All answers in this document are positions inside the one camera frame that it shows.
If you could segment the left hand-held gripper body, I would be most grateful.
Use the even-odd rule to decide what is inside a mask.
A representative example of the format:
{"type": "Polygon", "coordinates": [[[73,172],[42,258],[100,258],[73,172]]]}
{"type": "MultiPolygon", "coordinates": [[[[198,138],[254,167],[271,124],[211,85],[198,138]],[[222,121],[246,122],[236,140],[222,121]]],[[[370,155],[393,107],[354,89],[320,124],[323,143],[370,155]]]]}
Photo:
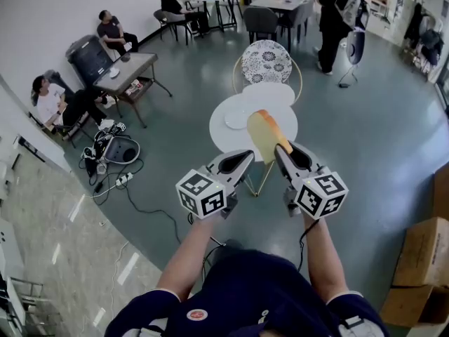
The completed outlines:
{"type": "Polygon", "coordinates": [[[175,189],[182,207],[203,220],[216,213],[227,218],[238,203],[238,184],[239,168],[221,162],[190,170],[175,189]]]}

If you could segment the person's navy shirt torso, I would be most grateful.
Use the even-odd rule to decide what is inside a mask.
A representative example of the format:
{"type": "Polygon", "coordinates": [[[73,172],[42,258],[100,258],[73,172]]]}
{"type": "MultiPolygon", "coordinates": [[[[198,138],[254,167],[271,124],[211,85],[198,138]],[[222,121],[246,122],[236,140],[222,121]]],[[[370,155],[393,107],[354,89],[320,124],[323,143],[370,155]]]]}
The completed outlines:
{"type": "Polygon", "coordinates": [[[134,298],[105,337],[260,337],[264,330],[284,337],[389,337],[361,294],[325,302],[292,263],[259,251],[218,261],[185,301],[168,289],[134,298]]]}

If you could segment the person's right forearm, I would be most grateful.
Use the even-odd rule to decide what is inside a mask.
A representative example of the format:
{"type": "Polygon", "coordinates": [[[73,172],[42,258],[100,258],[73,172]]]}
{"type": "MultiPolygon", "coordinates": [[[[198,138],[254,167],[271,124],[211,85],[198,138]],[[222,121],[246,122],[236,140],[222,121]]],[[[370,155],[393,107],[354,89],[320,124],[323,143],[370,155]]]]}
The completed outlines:
{"type": "Polygon", "coordinates": [[[343,266],[324,219],[304,217],[309,279],[325,303],[336,295],[349,291],[343,266]]]}

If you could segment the floral backrest chair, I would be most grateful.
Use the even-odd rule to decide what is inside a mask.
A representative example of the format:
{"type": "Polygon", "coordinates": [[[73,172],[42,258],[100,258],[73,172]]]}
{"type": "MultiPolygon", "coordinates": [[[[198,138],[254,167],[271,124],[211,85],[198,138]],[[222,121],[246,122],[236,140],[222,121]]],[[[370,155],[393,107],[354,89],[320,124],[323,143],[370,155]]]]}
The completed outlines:
{"type": "Polygon", "coordinates": [[[256,41],[235,62],[232,88],[235,94],[242,93],[245,87],[261,83],[293,88],[289,81],[293,72],[298,76],[299,87],[297,92],[293,91],[290,105],[294,105],[302,94],[303,78],[299,66],[280,43],[268,39],[256,41]]]}

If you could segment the gray dining table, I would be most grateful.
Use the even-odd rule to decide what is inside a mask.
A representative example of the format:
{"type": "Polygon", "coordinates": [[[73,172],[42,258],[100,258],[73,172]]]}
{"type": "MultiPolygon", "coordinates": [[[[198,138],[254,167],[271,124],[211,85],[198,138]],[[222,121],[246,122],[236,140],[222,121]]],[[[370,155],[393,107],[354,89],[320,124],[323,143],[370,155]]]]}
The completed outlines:
{"type": "MultiPolygon", "coordinates": [[[[300,4],[303,4],[305,1],[306,0],[254,0],[250,4],[250,6],[270,8],[275,13],[280,13],[282,16],[284,13],[295,10],[300,4]]],[[[290,52],[290,50],[291,50],[291,43],[290,43],[290,46],[288,45],[288,52],[290,52]]]]}

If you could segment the white plate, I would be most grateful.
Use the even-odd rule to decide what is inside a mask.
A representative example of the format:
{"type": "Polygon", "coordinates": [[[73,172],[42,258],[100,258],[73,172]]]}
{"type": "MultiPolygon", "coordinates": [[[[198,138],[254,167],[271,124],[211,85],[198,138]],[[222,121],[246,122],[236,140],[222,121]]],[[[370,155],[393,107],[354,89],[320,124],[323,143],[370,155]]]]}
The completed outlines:
{"type": "Polygon", "coordinates": [[[247,121],[251,112],[247,110],[231,110],[224,116],[225,125],[233,130],[241,130],[247,127],[247,121]]]}

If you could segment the person's left forearm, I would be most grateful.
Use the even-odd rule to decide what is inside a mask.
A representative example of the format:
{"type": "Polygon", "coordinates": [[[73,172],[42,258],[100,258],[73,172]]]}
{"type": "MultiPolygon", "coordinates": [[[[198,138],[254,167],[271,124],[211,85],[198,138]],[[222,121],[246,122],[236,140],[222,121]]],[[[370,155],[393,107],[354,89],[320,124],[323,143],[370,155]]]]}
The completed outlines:
{"type": "Polygon", "coordinates": [[[169,260],[156,285],[158,289],[173,292],[180,301],[187,300],[199,278],[203,258],[215,226],[223,218],[216,213],[203,220],[196,220],[185,239],[169,260]]]}

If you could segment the brown cardboard box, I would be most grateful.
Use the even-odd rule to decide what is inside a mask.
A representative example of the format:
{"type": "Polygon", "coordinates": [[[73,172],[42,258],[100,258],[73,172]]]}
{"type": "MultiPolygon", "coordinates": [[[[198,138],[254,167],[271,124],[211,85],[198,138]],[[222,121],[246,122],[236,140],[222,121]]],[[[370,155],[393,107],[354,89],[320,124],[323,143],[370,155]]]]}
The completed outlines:
{"type": "Polygon", "coordinates": [[[449,289],[431,285],[391,288],[380,317],[386,324],[407,328],[443,324],[449,317],[449,289]]]}
{"type": "Polygon", "coordinates": [[[392,284],[449,288],[449,220],[430,218],[407,229],[392,284]]]}

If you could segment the gray coffee table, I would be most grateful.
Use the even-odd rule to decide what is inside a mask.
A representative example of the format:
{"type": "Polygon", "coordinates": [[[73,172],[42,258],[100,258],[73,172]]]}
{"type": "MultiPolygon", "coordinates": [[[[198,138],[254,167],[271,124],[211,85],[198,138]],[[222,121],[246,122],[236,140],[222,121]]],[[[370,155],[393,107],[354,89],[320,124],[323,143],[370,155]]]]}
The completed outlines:
{"type": "Polygon", "coordinates": [[[140,116],[138,101],[154,84],[161,87],[170,97],[173,96],[173,94],[155,77],[154,64],[157,60],[158,55],[156,53],[127,53],[123,57],[117,59],[111,66],[120,69],[119,75],[115,79],[110,79],[110,67],[93,83],[93,88],[103,91],[113,98],[116,98],[118,101],[131,106],[141,126],[146,128],[147,125],[140,116]],[[132,96],[127,96],[125,91],[134,79],[139,79],[144,83],[144,86],[138,93],[135,93],[132,96]]]}

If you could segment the coat rack with clothes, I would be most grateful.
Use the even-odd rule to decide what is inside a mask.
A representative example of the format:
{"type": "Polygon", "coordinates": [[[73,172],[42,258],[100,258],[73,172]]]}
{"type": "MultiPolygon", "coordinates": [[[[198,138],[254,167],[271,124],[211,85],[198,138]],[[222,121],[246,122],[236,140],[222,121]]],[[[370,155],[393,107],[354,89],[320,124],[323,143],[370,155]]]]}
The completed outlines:
{"type": "Polygon", "coordinates": [[[416,4],[404,35],[401,51],[405,63],[418,69],[426,78],[437,66],[444,42],[443,23],[425,13],[422,4],[416,4]]]}

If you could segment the gray dining chair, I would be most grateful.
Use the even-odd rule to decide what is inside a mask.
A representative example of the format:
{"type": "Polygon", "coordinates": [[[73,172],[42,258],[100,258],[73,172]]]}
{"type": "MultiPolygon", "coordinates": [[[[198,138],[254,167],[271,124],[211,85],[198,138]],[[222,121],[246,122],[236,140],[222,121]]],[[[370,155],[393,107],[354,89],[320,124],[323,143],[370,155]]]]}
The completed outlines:
{"type": "Polygon", "coordinates": [[[243,12],[243,21],[250,44],[261,39],[277,41],[278,15],[270,8],[249,6],[243,12]]]}
{"type": "Polygon", "coordinates": [[[304,34],[307,34],[308,19],[311,17],[314,10],[314,1],[306,0],[303,4],[300,4],[295,10],[284,13],[280,18],[278,25],[281,27],[281,36],[285,29],[288,35],[288,45],[291,43],[291,31],[297,30],[297,44],[300,43],[302,26],[304,26],[304,34]]]}
{"type": "Polygon", "coordinates": [[[167,27],[176,41],[179,41],[178,27],[183,27],[185,31],[185,43],[189,45],[189,38],[193,37],[193,33],[189,27],[189,23],[183,15],[176,15],[161,9],[155,11],[153,16],[159,21],[160,28],[167,27]]]}

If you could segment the gray shell backpack device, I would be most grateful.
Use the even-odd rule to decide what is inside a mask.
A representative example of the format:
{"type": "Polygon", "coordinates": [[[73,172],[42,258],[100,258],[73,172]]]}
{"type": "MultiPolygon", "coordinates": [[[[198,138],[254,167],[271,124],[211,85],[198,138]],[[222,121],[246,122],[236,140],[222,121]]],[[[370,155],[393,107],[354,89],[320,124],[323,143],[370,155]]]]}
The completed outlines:
{"type": "Polygon", "coordinates": [[[92,147],[85,147],[82,159],[98,163],[132,164],[140,155],[140,144],[122,135],[114,135],[99,131],[93,140],[92,147]]]}

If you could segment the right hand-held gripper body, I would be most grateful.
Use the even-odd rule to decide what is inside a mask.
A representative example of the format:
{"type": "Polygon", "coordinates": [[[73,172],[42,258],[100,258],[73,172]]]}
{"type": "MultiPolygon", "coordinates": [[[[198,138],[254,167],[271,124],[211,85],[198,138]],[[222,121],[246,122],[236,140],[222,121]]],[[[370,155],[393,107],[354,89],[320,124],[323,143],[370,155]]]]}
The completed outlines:
{"type": "Polygon", "coordinates": [[[307,177],[294,177],[284,193],[284,202],[290,215],[304,213],[319,220],[337,213],[348,192],[340,175],[323,166],[307,177]]]}

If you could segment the stack of magazines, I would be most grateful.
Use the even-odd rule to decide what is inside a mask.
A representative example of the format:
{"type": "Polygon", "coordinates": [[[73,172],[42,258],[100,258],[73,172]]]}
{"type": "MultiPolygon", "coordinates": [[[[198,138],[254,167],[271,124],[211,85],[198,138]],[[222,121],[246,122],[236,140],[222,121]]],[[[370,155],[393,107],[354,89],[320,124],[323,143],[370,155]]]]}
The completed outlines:
{"type": "Polygon", "coordinates": [[[142,83],[139,79],[134,79],[130,86],[126,89],[125,94],[127,96],[132,96],[135,93],[138,93],[142,90],[144,83],[142,83]]]}

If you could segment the white round table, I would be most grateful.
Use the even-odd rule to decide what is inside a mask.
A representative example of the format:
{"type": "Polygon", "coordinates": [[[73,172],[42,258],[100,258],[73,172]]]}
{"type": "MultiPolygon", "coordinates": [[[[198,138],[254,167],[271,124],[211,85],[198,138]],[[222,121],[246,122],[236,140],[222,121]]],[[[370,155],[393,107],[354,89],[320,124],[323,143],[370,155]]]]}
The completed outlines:
{"type": "Polygon", "coordinates": [[[231,110],[247,110],[254,113],[266,110],[274,118],[277,125],[288,140],[297,136],[297,117],[293,111],[291,100],[286,95],[275,96],[270,93],[240,93],[222,101],[213,111],[210,122],[210,136],[216,147],[222,152],[232,150],[253,150],[255,161],[262,162],[262,157],[254,146],[247,128],[233,130],[225,125],[225,114],[231,110]]]}

